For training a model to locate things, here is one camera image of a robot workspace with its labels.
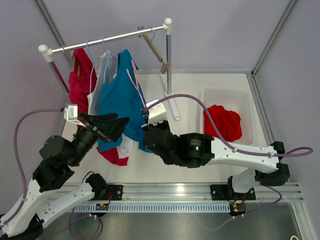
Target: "white plastic bin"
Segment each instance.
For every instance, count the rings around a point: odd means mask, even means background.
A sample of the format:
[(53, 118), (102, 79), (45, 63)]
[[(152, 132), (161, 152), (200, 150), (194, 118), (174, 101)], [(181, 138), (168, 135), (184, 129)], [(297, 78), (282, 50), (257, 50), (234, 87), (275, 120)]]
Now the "white plastic bin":
[[(234, 143), (251, 145), (252, 118), (250, 114), (249, 96), (244, 91), (224, 90), (216, 88), (204, 88), (201, 93), (201, 101), (209, 108), (212, 105), (221, 105), (226, 110), (231, 110), (239, 114), (241, 121), (242, 137)], [(200, 133), (204, 133), (204, 111), (201, 108)]]

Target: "garment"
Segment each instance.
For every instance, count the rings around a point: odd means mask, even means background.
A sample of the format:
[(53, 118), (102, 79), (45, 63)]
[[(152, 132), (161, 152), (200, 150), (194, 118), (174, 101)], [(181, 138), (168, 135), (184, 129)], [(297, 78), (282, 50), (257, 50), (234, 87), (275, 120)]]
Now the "garment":
[[(210, 116), (212, 117), (214, 124), (228, 142), (238, 140), (242, 136), (242, 130), (240, 126), (241, 118), (235, 111), (225, 110), (223, 106), (213, 105), (208, 108)], [(214, 127), (212, 126), (207, 114), (204, 115), (204, 134), (218, 137)]]
[[(88, 113), (90, 115), (99, 114), (102, 86), (104, 83), (111, 83), (117, 76), (117, 72), (118, 55), (112, 54), (110, 51), (106, 51), (100, 57), (100, 69), (96, 87), (94, 91), (87, 96), (89, 103)], [(122, 134), (120, 138), (121, 144), (119, 146), (100, 152), (100, 154), (113, 164), (119, 166), (126, 166), (134, 146), (134, 141), (129, 137), (125, 136), (124, 134)]]
[[(145, 132), (141, 126), (146, 123), (145, 117), (141, 112), (144, 106), (138, 91), (127, 73), (128, 69), (130, 76), (136, 80), (131, 60), (131, 55), (127, 49), (118, 54), (117, 75), (111, 83), (104, 83), (102, 86), (99, 114), (117, 113), (119, 118), (129, 117), (130, 121), (124, 128), (123, 134), (139, 142), (140, 149), (149, 152), (149, 150), (142, 145)], [(142, 93), (140, 84), (138, 84), (138, 88)], [(99, 140), (99, 151), (103, 152), (117, 147), (121, 141), (122, 139), (119, 139), (117, 142), (103, 142)]]
[(77, 63), (80, 66), (80, 75), (78, 75), (78, 65), (75, 66), (74, 71), (69, 75), (69, 98), (70, 102), (78, 105), (78, 113), (88, 113), (88, 98), (87, 95), (92, 92), (97, 83), (96, 71), (93, 69), (91, 78), (91, 90), (90, 90), (90, 74), (93, 64), (86, 54), (85, 50), (80, 48), (73, 52), (73, 56), (76, 57)]
[(128, 157), (120, 158), (119, 153), (116, 147), (109, 149), (107, 151), (99, 151), (99, 147), (96, 147), (97, 151), (101, 156), (107, 159), (110, 163), (118, 166), (127, 166), (128, 165)]
[(117, 75), (118, 55), (115, 54), (112, 57), (111, 56), (112, 53), (107, 51), (100, 57), (100, 69), (96, 86), (92, 93), (87, 95), (88, 114), (90, 115), (99, 115), (100, 99), (104, 81), (105, 83), (111, 83), (114, 80), (114, 76)]

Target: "wooden hanger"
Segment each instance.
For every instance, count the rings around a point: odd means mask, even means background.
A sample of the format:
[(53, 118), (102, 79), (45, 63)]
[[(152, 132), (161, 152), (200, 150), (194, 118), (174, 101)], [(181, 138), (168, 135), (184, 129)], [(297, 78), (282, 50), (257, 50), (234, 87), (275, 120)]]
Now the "wooden hanger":
[[(141, 30), (144, 28), (145, 28), (144, 26), (141, 26), (141, 27), (138, 26), (138, 30)], [(164, 62), (164, 58), (162, 57), (160, 51), (157, 49), (156, 45), (151, 41), (151, 39), (147, 34), (139, 35), (138, 38), (141, 38), (141, 36), (146, 41), (148, 46), (151, 48), (152, 52), (154, 53), (158, 61), (162, 63), (161, 70), (160, 70), (161, 74), (165, 74), (168, 68), (171, 66), (171, 62)]]

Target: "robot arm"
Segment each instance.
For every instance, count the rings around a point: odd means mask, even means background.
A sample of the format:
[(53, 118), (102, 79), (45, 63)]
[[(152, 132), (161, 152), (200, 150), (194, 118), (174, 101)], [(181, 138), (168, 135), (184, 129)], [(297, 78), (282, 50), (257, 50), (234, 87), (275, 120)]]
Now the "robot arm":
[[(76, 205), (91, 199), (101, 199), (107, 191), (107, 183), (99, 174), (90, 175), (79, 187), (67, 195), (46, 204), (47, 200), (74, 174), (69, 168), (79, 166), (87, 152), (98, 139), (116, 141), (122, 134), (129, 118), (117, 118), (117, 114), (91, 116), (78, 115), (77, 105), (64, 109), (67, 121), (81, 127), (73, 141), (61, 136), (51, 136), (39, 151), (43, 160), (32, 174), (25, 199), (21, 197), (13, 208), (0, 219), (4, 235), (1, 240), (35, 240), (55, 219)], [(23, 206), (15, 217), (7, 222)]]
[[(237, 176), (228, 179), (228, 193), (247, 193), (257, 185), (281, 186), (290, 177), (287, 164), (281, 163), (277, 156), (254, 156), (228, 148), (219, 138), (200, 133), (173, 135), (166, 119), (166, 109), (162, 103), (148, 112), (148, 123), (143, 126), (146, 134), (143, 145), (152, 153), (160, 156), (167, 165), (198, 168), (204, 165), (227, 164), (248, 168)], [(254, 153), (284, 154), (282, 142), (270, 146), (257, 147), (234, 144), (237, 149)]]

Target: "metal track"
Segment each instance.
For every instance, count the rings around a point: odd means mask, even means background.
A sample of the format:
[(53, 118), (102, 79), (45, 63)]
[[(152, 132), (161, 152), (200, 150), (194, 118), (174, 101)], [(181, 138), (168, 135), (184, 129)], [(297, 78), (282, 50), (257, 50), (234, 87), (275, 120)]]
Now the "metal track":
[(75, 213), (229, 213), (228, 203), (110, 203), (108, 209), (98, 210), (99, 203), (78, 205)]
[[(119, 203), (130, 204), (212, 204), (227, 203), (227, 201), (212, 201), (210, 185), (214, 183), (117, 183), (123, 185), (122, 201)], [(60, 188), (48, 203), (64, 196), (78, 187), (79, 183), (66, 183)], [(303, 196), (299, 185), (288, 182), (283, 186), (275, 187), (282, 194), (281, 202), (303, 202)], [(256, 200), (248, 203), (271, 203), (279, 198), (279, 195), (264, 186), (254, 188)], [(92, 203), (107, 203), (108, 201), (93, 201)]]

